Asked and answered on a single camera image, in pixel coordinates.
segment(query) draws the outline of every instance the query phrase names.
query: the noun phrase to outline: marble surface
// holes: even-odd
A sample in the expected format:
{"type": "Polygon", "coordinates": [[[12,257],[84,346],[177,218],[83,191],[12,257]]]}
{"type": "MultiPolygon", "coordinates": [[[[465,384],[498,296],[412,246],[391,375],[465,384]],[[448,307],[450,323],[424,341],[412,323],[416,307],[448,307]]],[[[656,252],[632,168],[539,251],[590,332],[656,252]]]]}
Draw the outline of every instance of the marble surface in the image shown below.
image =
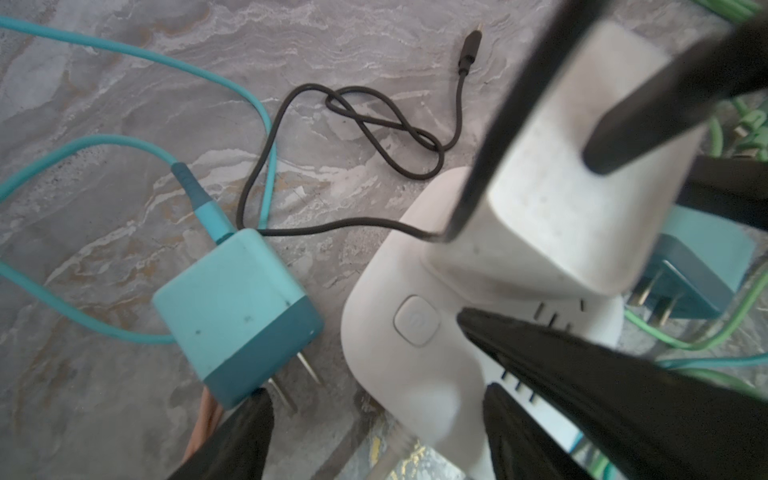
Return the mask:
{"type": "MultiPolygon", "coordinates": [[[[8,0],[0,14],[172,55],[243,85],[272,115],[298,84],[367,85],[391,95],[414,125],[444,139],[453,129],[458,52],[465,34],[482,23],[483,43],[464,89],[464,131],[446,156],[450,168],[471,162],[556,4],[8,0]]],[[[670,53],[726,27],[683,1],[622,0],[610,15],[670,53]]],[[[321,100],[304,94],[283,122],[270,225],[399,217],[424,184],[391,170],[359,130],[321,100]]],[[[363,112],[386,114],[378,102],[355,103],[363,112]]],[[[0,31],[0,179],[94,133],[162,146],[190,165],[228,213],[265,138],[251,106],[207,81],[0,31]]],[[[405,134],[375,134],[406,166],[426,169],[434,161],[405,134]]],[[[246,223],[254,225],[257,213],[251,202],[246,223]]],[[[73,156],[26,185],[0,214],[4,261],[93,316],[142,332],[164,331],[149,304],[153,292],[213,247],[166,165],[127,148],[95,147],[73,156]]],[[[385,424],[346,367],[339,319],[385,235],[348,229],[270,240],[326,319],[324,333],[305,353],[329,381],[317,388],[297,359],[278,372],[300,413],[289,415],[276,404],[265,478],[367,472],[381,436],[376,429],[385,424]]],[[[164,478],[177,467],[201,384],[176,346],[137,346],[90,333],[7,282],[0,312],[0,477],[164,478]]],[[[629,347],[644,348],[645,338],[626,338],[629,347]]],[[[433,452],[424,455],[398,476],[460,478],[445,473],[445,461],[433,452]]]]}

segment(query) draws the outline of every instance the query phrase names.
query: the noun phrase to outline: wall charger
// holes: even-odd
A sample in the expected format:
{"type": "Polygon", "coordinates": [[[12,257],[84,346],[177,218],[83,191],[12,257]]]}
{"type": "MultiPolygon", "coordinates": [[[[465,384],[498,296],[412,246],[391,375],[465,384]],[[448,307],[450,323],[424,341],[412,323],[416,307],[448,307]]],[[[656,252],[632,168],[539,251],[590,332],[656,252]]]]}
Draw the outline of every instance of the wall charger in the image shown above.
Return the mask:
{"type": "Polygon", "coordinates": [[[739,290],[754,250],[737,223],[675,206],[628,303],[652,309],[656,324],[716,319],[739,290]]]}
{"type": "Polygon", "coordinates": [[[166,283],[152,303],[225,409],[323,330],[301,285],[251,229],[228,237],[166,283]]]}

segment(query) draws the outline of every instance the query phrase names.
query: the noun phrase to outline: cable connector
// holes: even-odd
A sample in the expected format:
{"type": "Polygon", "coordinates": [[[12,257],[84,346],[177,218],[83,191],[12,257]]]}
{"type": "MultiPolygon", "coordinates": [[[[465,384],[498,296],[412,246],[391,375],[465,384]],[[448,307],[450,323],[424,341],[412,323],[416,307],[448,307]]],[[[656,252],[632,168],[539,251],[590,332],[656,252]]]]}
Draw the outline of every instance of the cable connector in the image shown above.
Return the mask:
{"type": "Polygon", "coordinates": [[[170,172],[179,181],[184,192],[187,193],[192,204],[192,211],[210,237],[214,239],[216,245],[220,245],[237,232],[219,204],[203,189],[186,164],[181,162],[173,164],[170,167],[170,172]]]}
{"type": "Polygon", "coordinates": [[[478,56],[480,41],[482,40],[482,31],[480,28],[481,26],[478,25],[477,29],[467,35],[467,38],[464,39],[462,56],[458,58],[458,74],[460,75],[469,73],[469,67],[475,63],[475,59],[478,56]]]}
{"type": "Polygon", "coordinates": [[[768,113],[760,108],[756,108],[739,120],[739,124],[733,129],[733,132],[736,133],[739,138],[745,138],[761,128],[766,123],[766,120],[768,120],[768,113]]]}

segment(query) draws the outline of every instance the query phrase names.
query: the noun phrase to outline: metal prong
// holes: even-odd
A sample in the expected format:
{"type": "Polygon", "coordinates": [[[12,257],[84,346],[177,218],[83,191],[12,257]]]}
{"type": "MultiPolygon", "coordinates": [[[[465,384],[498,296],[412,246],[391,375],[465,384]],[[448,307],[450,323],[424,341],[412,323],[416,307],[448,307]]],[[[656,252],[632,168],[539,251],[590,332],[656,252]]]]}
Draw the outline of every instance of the metal prong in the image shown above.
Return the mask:
{"type": "Polygon", "coordinates": [[[652,326],[664,326],[669,319],[676,302],[677,299],[675,298],[664,297],[663,299],[660,299],[650,315],[648,324],[652,326]]]}
{"type": "Polygon", "coordinates": [[[317,372],[314,368],[310,365],[310,361],[306,359],[303,353],[298,352],[296,354],[297,357],[299,357],[299,360],[301,361],[302,365],[304,365],[304,368],[307,372],[310,373],[310,376],[312,377],[312,380],[315,381],[315,383],[319,386],[323,386],[323,379],[320,378],[319,375],[317,375],[317,372]]]}
{"type": "Polygon", "coordinates": [[[733,154],[734,158],[755,158],[757,154],[760,153],[759,148],[747,148],[744,150],[739,150],[736,153],[733,154]]]}
{"type": "Polygon", "coordinates": [[[287,393],[283,390],[282,386],[277,382],[277,379],[274,377],[270,377],[269,380],[267,380],[269,384],[272,386],[272,388],[275,389],[275,392],[277,393],[277,396],[280,397],[280,400],[283,402],[283,404],[288,407],[288,409],[291,411],[291,413],[297,413],[299,409],[296,407],[296,404],[293,403],[293,400],[290,399],[287,393]]]}
{"type": "Polygon", "coordinates": [[[632,294],[629,297],[629,300],[627,300],[627,305],[629,306],[643,306],[645,304],[645,301],[648,300],[648,296],[650,295],[650,291],[654,288],[654,284],[656,283],[656,280],[658,280],[659,274],[657,273],[654,275],[653,278],[649,278],[647,276],[644,276],[640,279],[639,282],[637,282],[637,285],[635,286],[634,290],[632,290],[632,294]]]}
{"type": "Polygon", "coordinates": [[[748,131],[748,130],[747,130],[747,129],[746,129],[744,126],[742,126],[742,125],[739,125],[738,127],[734,128],[734,129],[733,129],[733,132],[734,132],[734,134],[736,134],[736,136],[737,136],[738,138],[744,138],[744,137],[746,137],[747,135],[749,135],[749,134],[750,134],[750,131],[748,131]]]}

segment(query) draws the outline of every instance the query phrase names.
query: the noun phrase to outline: charging cable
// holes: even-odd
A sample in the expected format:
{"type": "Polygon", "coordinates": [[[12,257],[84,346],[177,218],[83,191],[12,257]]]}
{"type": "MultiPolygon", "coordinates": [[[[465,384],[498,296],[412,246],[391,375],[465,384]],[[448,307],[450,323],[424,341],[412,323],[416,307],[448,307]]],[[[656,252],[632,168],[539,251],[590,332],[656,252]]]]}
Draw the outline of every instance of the charging cable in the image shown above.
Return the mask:
{"type": "MultiPolygon", "coordinates": [[[[290,106],[293,99],[305,91],[319,91],[325,94],[325,103],[329,110],[335,114],[339,114],[343,117],[347,117],[350,120],[353,120],[360,128],[361,132],[371,142],[376,151],[378,151],[382,158],[384,158],[384,161],[403,177],[411,180],[428,180],[440,173],[445,160],[445,152],[456,145],[459,136],[462,134],[462,91],[464,88],[464,80],[467,75],[469,75],[470,66],[475,62],[475,59],[477,58],[481,40],[482,33],[480,31],[480,27],[467,35],[467,37],[464,39],[462,52],[458,59],[455,130],[453,137],[446,144],[442,144],[434,134],[431,134],[421,128],[413,127],[391,98],[387,97],[380,91],[374,90],[373,88],[351,86],[333,90],[332,88],[326,87],[324,85],[314,83],[303,84],[294,88],[285,97],[283,103],[280,105],[280,109],[278,109],[277,114],[275,115],[274,127],[266,139],[266,143],[264,144],[264,149],[259,157],[259,160],[257,160],[256,164],[254,165],[250,175],[248,176],[248,179],[246,180],[246,183],[243,186],[242,191],[240,192],[240,199],[237,202],[237,213],[235,214],[235,224],[237,225],[237,228],[245,228],[243,216],[245,214],[245,207],[247,205],[248,197],[250,196],[250,191],[253,188],[256,179],[263,169],[263,166],[266,162],[267,153],[270,151],[270,147],[277,137],[277,129],[280,126],[280,122],[282,122],[283,116],[288,110],[288,107],[290,106]],[[348,94],[366,94],[373,96],[374,98],[378,98],[380,101],[384,102],[389,110],[391,110],[392,113],[397,117],[397,121],[391,121],[386,118],[371,117],[369,115],[358,113],[355,111],[355,108],[344,98],[344,96],[348,94]],[[437,162],[435,163],[435,166],[424,173],[413,172],[405,169],[402,165],[398,164],[389,155],[389,153],[387,153],[381,143],[376,139],[371,130],[368,128],[367,124],[379,125],[382,127],[408,132],[408,134],[413,138],[414,141],[416,141],[416,143],[426,148],[427,150],[437,153],[437,162]]],[[[437,232],[428,232],[408,225],[407,223],[399,222],[397,220],[377,217],[345,218],[343,220],[335,220],[329,223],[323,223],[321,225],[315,225],[311,227],[280,229],[264,229],[260,227],[258,231],[265,237],[291,237],[297,235],[314,235],[316,233],[327,232],[337,228],[345,227],[389,228],[392,230],[401,231],[407,235],[410,235],[411,237],[425,241],[437,241],[441,238],[441,234],[437,232]]]]}
{"type": "MultiPolygon", "coordinates": [[[[38,37],[50,38],[51,40],[59,40],[66,43],[72,43],[75,45],[83,45],[86,47],[99,48],[101,50],[114,51],[116,53],[122,53],[130,55],[132,57],[143,58],[145,60],[153,61],[155,63],[163,64],[177,70],[185,71],[200,78],[205,78],[208,81],[212,81],[215,84],[219,84],[222,87],[229,88],[241,97],[245,98],[248,103],[256,108],[259,112],[262,123],[264,123],[264,130],[269,134],[272,129],[272,122],[270,120],[270,114],[267,113],[266,108],[261,104],[258,98],[252,93],[235,82],[228,80],[221,75],[214,74],[208,70],[204,70],[194,65],[190,65],[176,58],[167,57],[153,51],[145,50],[143,48],[134,47],[133,45],[126,45],[118,41],[104,40],[103,38],[89,37],[88,35],[81,35],[71,31],[57,30],[56,28],[44,27],[42,25],[36,25],[34,23],[24,22],[22,20],[16,20],[15,18],[0,16],[0,28],[7,28],[8,30],[15,30],[21,33],[29,35],[37,35],[38,37]]],[[[266,183],[264,184],[264,195],[261,204],[261,213],[259,216],[259,228],[266,228],[266,222],[270,215],[270,205],[272,203],[272,192],[275,187],[275,174],[277,169],[277,153],[274,145],[269,149],[269,165],[266,172],[266,183]]]]}
{"type": "MultiPolygon", "coordinates": [[[[138,138],[125,137],[123,135],[91,135],[90,137],[78,138],[77,140],[66,144],[64,147],[51,152],[40,160],[34,162],[32,165],[13,174],[9,179],[0,184],[0,202],[13,195],[21,185],[35,175],[56,165],[70,155],[77,153],[84,148],[106,144],[137,148],[148,152],[149,154],[153,154],[155,157],[158,157],[167,163],[170,166],[170,171],[179,180],[184,191],[187,192],[187,196],[190,198],[195,215],[217,244],[225,241],[230,235],[235,233],[235,227],[229,219],[227,219],[227,215],[224,214],[210,195],[203,190],[202,186],[189,171],[189,168],[187,168],[187,165],[180,163],[173,157],[173,155],[157,145],[139,140],[138,138]]],[[[70,320],[97,333],[134,343],[174,343],[176,341],[172,335],[149,335],[129,332],[108,325],[107,323],[100,322],[92,316],[74,308],[69,303],[66,303],[64,300],[54,295],[44,286],[36,283],[23,273],[14,270],[10,265],[2,261],[0,261],[0,276],[11,280],[61,315],[64,315],[70,320]]]]}

